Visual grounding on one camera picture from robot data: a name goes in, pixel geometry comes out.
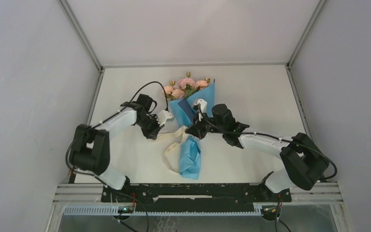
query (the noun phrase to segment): blue wrapping paper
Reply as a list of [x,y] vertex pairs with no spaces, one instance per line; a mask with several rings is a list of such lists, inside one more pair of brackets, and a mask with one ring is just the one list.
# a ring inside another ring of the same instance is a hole
[[[205,89],[202,89],[187,99],[179,99],[169,102],[171,111],[177,120],[178,126],[190,127],[193,124],[194,115],[197,113],[193,104],[197,99],[204,99],[207,102],[207,115],[213,116],[215,82]],[[201,150],[198,139],[190,135],[181,145],[179,173],[184,178],[197,180],[201,168]]]

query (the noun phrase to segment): glass panel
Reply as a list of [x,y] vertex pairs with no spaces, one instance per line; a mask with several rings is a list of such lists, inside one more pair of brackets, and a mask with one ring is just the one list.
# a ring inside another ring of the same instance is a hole
[[[336,232],[329,205],[285,205],[281,220],[291,231]],[[150,216],[149,232],[272,232],[273,221],[258,216]],[[134,229],[146,231],[146,217],[132,216],[125,221]],[[279,232],[286,232],[279,223]],[[129,232],[110,216],[63,216],[60,232]]]

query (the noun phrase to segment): gray wall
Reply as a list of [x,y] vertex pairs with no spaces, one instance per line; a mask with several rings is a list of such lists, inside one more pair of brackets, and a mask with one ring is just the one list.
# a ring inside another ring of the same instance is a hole
[[293,72],[354,228],[371,231],[371,1],[329,1]]
[[56,0],[0,1],[0,232],[44,228],[96,79]]

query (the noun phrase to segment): pink flower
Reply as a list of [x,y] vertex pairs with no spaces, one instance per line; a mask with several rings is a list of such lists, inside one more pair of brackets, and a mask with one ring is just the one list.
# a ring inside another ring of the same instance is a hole
[[203,88],[206,88],[208,87],[208,83],[206,81],[197,81],[196,82],[196,88],[199,90],[199,89],[203,89]]
[[171,94],[174,91],[174,88],[172,86],[166,86],[164,87],[164,91],[166,91],[166,94]]
[[182,90],[185,90],[185,88],[187,88],[187,84],[189,84],[191,88],[196,87],[196,83],[191,78],[184,78],[184,79],[180,80],[178,82],[178,87]]
[[181,99],[184,97],[184,91],[181,89],[175,89],[171,94],[175,99]]

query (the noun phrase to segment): white table surface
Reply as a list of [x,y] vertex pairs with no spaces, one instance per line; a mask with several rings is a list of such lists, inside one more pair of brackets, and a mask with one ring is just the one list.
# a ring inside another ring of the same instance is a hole
[[[283,65],[193,66],[152,68],[108,68],[105,70],[91,124],[107,118],[129,101],[150,81],[164,86],[170,80],[192,72],[194,80],[209,77],[216,81],[215,103],[225,103],[237,121],[250,129],[274,135],[304,132],[298,107]],[[155,110],[165,108],[161,87],[143,89],[158,102]],[[161,132],[172,132],[177,122],[166,124]],[[174,141],[153,142],[143,137],[138,126],[130,126],[110,141],[111,165],[128,176],[132,183],[256,183],[270,171],[283,168],[273,156],[252,149],[229,146],[219,134],[208,134],[201,142],[201,172],[198,180],[170,172],[162,161],[164,150]],[[170,156],[178,164],[179,151]],[[77,175],[75,183],[97,183],[90,176]]]

